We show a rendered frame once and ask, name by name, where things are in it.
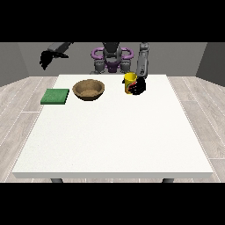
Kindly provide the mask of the brown wooden bowl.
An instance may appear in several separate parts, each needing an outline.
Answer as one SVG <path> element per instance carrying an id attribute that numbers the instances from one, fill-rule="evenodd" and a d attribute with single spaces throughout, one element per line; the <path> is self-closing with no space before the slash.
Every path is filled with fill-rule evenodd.
<path id="1" fill-rule="evenodd" d="M 93 101 L 103 94 L 105 85 L 99 80 L 87 79 L 77 82 L 72 90 L 83 101 Z"/>

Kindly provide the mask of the green square pad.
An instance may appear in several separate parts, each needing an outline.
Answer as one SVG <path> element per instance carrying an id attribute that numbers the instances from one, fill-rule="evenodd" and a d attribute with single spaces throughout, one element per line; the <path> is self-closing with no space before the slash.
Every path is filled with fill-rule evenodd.
<path id="1" fill-rule="evenodd" d="M 40 101 L 42 105 L 64 105 L 69 89 L 47 89 Z"/>

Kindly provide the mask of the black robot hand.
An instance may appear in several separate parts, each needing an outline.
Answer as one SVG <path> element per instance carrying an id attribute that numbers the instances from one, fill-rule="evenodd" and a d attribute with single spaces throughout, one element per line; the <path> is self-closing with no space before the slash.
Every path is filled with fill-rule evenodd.
<path id="1" fill-rule="evenodd" d="M 43 69 L 46 69 L 54 58 L 68 58 L 68 56 L 64 53 L 58 53 L 55 51 L 43 51 L 40 55 L 40 66 Z"/>
<path id="2" fill-rule="evenodd" d="M 125 93 L 132 95 L 140 95 L 146 90 L 145 79 L 141 76 L 135 78 L 132 83 L 126 84 L 126 79 L 123 79 L 123 84 L 125 84 Z"/>

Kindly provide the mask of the yellow cup with melon print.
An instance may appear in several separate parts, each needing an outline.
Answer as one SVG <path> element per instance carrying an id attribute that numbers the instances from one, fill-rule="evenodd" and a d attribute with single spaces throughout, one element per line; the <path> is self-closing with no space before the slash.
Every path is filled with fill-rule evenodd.
<path id="1" fill-rule="evenodd" d="M 137 75 L 134 72 L 128 72 L 124 75 L 125 93 L 130 94 L 129 86 L 136 82 Z"/>

